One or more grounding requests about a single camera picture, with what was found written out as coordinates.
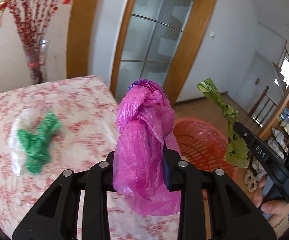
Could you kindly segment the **right hand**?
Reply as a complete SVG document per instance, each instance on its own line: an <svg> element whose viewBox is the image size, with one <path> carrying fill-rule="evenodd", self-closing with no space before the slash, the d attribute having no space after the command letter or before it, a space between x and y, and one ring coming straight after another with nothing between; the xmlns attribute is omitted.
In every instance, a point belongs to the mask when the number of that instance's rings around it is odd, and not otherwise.
<svg viewBox="0 0 289 240"><path fill-rule="evenodd" d="M262 176L258 188L255 190L252 202L256 208L261 208L264 213L271 214L268 223L275 227L277 226L289 213L289 203L284 200L272 200L263 204L262 190L266 184L267 175Z"/></svg>

